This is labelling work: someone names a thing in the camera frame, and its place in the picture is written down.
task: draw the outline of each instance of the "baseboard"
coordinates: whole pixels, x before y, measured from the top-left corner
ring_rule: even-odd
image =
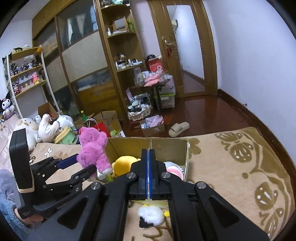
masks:
[[[294,199],[296,201],[296,167],[287,153],[286,149],[277,139],[277,137],[272,133],[272,131],[251,111],[249,111],[246,107],[244,107],[241,103],[239,103],[235,98],[227,94],[221,89],[218,89],[218,95],[221,96],[221,99],[226,101],[229,105],[240,109],[252,122],[252,125],[256,127],[263,138],[268,142],[271,146],[275,154],[281,160],[285,170],[290,176],[291,185],[294,192]],[[288,240],[295,240],[296,236],[296,211],[292,214],[291,218],[289,219],[288,223],[285,225],[284,229],[281,233],[277,236],[274,241],[288,241]]]
[[[182,69],[182,72],[185,73],[186,75],[190,76],[192,79],[194,79],[195,81],[197,81],[201,85],[203,85],[203,86],[205,85],[205,80],[202,79],[201,77],[198,77],[197,75],[190,73],[187,70]]]

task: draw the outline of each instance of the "red box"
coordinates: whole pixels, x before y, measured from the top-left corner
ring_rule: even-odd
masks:
[[[147,63],[151,72],[156,72],[158,70],[163,72],[163,62],[159,58],[149,60]]]

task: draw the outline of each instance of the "pink teddy bear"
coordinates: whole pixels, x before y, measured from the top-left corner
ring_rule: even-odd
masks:
[[[77,161],[83,168],[95,165],[98,171],[103,175],[110,175],[113,168],[105,153],[105,147],[108,138],[105,132],[98,131],[90,127],[82,127],[80,129],[79,141],[82,149],[77,156]]]

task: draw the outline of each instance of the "metal screw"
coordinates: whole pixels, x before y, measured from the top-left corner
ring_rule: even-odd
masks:
[[[126,176],[129,178],[129,179],[133,179],[136,177],[136,174],[134,172],[129,172],[128,174],[126,174]]]
[[[91,189],[97,190],[99,189],[101,186],[101,184],[99,184],[98,182],[94,182],[91,184]]]
[[[207,187],[207,184],[205,184],[204,182],[198,182],[196,184],[196,186],[199,188],[199,189],[205,189]]]
[[[163,172],[163,173],[161,174],[161,176],[162,176],[163,178],[169,178],[169,177],[170,177],[170,173],[169,173],[169,172]]]

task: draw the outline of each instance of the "slide sandal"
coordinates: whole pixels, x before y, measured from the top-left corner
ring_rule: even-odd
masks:
[[[182,122],[181,124],[175,123],[170,130],[168,131],[168,135],[170,137],[176,137],[180,135],[183,131],[189,129],[189,123],[188,122]]]

